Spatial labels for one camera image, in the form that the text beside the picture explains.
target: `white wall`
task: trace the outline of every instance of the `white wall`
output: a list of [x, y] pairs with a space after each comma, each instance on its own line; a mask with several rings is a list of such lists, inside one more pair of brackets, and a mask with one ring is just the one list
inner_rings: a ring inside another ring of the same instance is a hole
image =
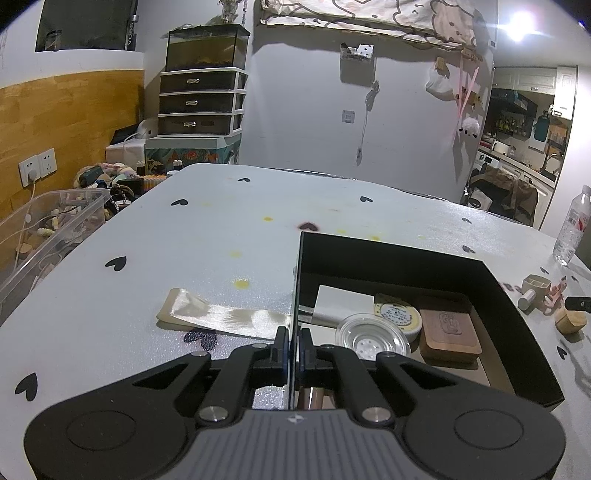
[[[486, 22], [494, 25], [496, 0], [473, 3]], [[251, 76], [241, 163], [323, 171], [459, 200], [478, 141], [471, 138], [452, 147], [456, 103], [443, 102], [425, 91], [437, 56], [448, 59], [457, 90], [458, 54], [329, 29], [268, 28], [255, 22], [258, 8], [258, 3], [249, 1], [246, 28], [252, 36], [246, 69]], [[184, 23], [204, 24], [220, 12], [216, 0], [140, 0], [138, 50], [145, 52], [148, 116], [158, 112], [158, 74], [164, 67], [167, 45], [161, 37]], [[493, 29], [489, 30], [488, 35], [493, 35]], [[339, 46], [368, 41], [376, 45], [381, 91], [369, 113], [363, 160], [357, 167], [369, 88], [341, 81]], [[491, 68], [492, 53], [488, 52], [477, 82], [485, 99]], [[341, 123], [343, 110], [356, 112], [354, 124]], [[477, 114], [482, 120], [483, 110]]]
[[94, 70], [141, 70], [144, 54], [119, 50], [35, 52], [43, 0], [0, 34], [0, 88], [39, 78]]
[[556, 237], [569, 211], [570, 202], [591, 185], [591, 141], [589, 141], [589, 112], [591, 112], [591, 68], [579, 67], [577, 99], [574, 104], [573, 129], [566, 149], [564, 166], [541, 231]]

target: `plush toy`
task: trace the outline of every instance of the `plush toy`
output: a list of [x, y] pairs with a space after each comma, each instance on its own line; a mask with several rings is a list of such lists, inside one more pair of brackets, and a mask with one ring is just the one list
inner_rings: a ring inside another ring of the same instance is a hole
[[460, 132], [478, 138], [478, 134], [480, 133], [480, 122], [475, 118], [468, 117], [462, 122]]

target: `fish tank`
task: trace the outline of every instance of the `fish tank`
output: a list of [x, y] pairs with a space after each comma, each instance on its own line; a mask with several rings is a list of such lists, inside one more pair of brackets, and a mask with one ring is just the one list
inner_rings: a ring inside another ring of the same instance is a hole
[[168, 33], [166, 71], [246, 65], [250, 32], [238, 24], [178, 28]]

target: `ceiling light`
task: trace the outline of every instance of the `ceiling light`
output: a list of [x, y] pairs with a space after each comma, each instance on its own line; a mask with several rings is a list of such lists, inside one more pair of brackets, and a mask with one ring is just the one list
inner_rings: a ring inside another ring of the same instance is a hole
[[527, 34], [535, 33], [535, 19], [530, 12], [517, 12], [511, 18], [505, 30], [514, 41], [521, 41]]

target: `drawer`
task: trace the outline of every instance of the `drawer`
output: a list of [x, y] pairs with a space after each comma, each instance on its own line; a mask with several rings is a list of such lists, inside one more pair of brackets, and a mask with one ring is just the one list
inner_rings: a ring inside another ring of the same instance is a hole
[[232, 112], [234, 96], [236, 96], [236, 110], [239, 110], [244, 102], [244, 94], [196, 92], [162, 95], [160, 113]]
[[173, 115], [158, 117], [159, 135], [230, 135], [240, 128], [240, 115]]
[[160, 93], [197, 90], [234, 90], [235, 71], [175, 73], [160, 76]]

